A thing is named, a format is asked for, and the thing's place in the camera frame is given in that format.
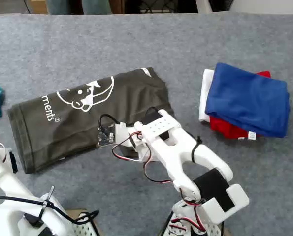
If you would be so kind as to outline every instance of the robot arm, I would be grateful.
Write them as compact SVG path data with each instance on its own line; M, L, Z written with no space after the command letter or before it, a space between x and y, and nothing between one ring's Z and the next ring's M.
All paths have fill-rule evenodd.
M208 199L205 199L207 201L197 208L203 222L219 224L245 207L249 203L249 198L241 186L239 184L228 185L228 182L233 178L231 168L207 146L203 144L197 145L197 141L182 129L180 123L165 110L158 112L160 114L159 118L148 124L136 122L133 128L126 128L123 123L120 123L120 125L116 124L116 142L119 143L120 140L123 141L125 137L127 138L133 132L140 131L142 138L132 136L130 140L124 143L125 146L133 147L138 152L141 162L146 161L143 156L145 156L149 148L152 152L152 160L159 160L165 166L176 190L178 192L182 191L187 199L197 202L202 197L206 198L206 196L202 195L203 193L198 183L190 180L184 173L182 164L186 161L194 161L210 170L209 176L206 175L207 178L204 181L207 182L218 178L214 181L216 186L211 186L211 190L213 187L218 187L218 181L222 182L225 188L224 198L232 201L232 207L224 210L222 208L223 200L220 199L220 196L214 197L213 194L210 194ZM164 133L168 133L169 138L163 139L161 136ZM180 206L174 207L175 212L179 212L180 215L190 214L189 212L178 211L178 209L181 209Z
M37 198L11 173L4 163L1 162L0 156L0 189L6 196L24 197L34 201L43 201ZM24 213L38 217L42 206L32 205L23 202L14 202L5 200L0 204L0 235L19 236L20 232L17 227ZM42 220L45 224L53 229L58 236L69 235L72 232L71 224L62 219L53 210L46 208Z

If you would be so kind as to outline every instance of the gray felt mat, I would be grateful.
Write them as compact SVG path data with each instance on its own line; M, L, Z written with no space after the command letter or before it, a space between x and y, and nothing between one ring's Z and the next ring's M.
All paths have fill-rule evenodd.
M291 116L284 139L228 141L198 122L201 78L222 61L270 70L288 82ZM293 236L293 15L0 16L0 85L6 90L0 139L16 150L6 109L57 90L140 67L154 67L185 129L232 167L251 202L226 221L234 236ZM166 177L154 164L151 175ZM185 165L191 177L204 169ZM110 147L19 179L36 195L53 184L65 208L99 208L107 236L155 236L179 195L149 182L142 164Z

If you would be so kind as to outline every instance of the red wire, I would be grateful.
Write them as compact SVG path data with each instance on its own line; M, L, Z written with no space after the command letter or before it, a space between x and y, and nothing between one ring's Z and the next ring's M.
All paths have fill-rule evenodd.
M182 190L181 190L181 188L179 188L179 189L180 189L181 198L182 198L182 200L185 201L185 203L187 203L187 204L189 204L189 205L192 205L192 206L199 206L199 205L201 205L201 203L194 203L194 202L191 202L191 201L186 200L186 199L184 198L184 195L182 194Z
M160 184L163 184L163 183L172 183L172 181L169 180L169 179L166 179L166 180L154 180L154 179L151 179L151 178L147 175L147 173L146 173L146 166L150 163L150 160L151 160L151 157L152 157L152 151L151 151L150 147L149 147L147 144L146 144L146 146L148 147L148 150L149 150L150 154L149 154L149 156L148 156L147 161L146 161L146 162L144 163L144 165L143 165L143 170L144 170L144 174L145 174L145 176L146 176L151 182L160 183Z
M130 158L126 158L126 157L124 157L124 156L120 156L120 155L116 154L116 153L115 153L115 149L116 149L118 146L120 146L121 144L123 144L126 140L128 140L129 138L131 138L133 135L137 135L137 134L140 134L140 133L141 133L141 131L136 131L136 132L131 133L131 134L130 134L126 139L124 139L121 143L117 144L116 146L114 146L114 147L112 148L112 154L113 154L115 157L117 157L117 158L119 158L119 159L121 159L121 160L124 160L124 161L133 161L133 160L130 159Z
M205 232L206 229L203 227L201 227L200 225L198 225L197 223L195 223L194 221L192 221L191 219L187 218L187 217L181 217L181 218L176 218L171 220L172 223L176 223L179 222L181 220L187 221L188 223L192 224L194 227L196 227L198 230Z
M169 225L169 226L172 227L172 228L180 229L180 230L187 230L186 228L180 227L178 225Z
M204 229L203 231L205 232L205 231L206 231L206 228L204 227L204 225L203 225L202 222L201 222L200 217L199 217L198 214L196 213L196 206L194 206L194 211L195 211L195 218L196 218L197 223L200 225L201 228Z

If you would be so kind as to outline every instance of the circuit board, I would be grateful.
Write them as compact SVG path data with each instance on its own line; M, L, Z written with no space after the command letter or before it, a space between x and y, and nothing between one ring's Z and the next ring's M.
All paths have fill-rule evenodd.
M100 128L98 128L98 131L99 131L98 142L97 142L98 148L115 143L115 125L114 124L104 127L104 131L108 135L103 133Z

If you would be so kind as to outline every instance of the black pad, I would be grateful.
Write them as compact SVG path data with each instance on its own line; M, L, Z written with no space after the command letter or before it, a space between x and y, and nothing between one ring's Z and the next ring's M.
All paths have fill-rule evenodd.
M215 198L224 212L235 206L226 192L229 184L217 169L214 168L196 178L194 183L198 186L202 198L207 201Z

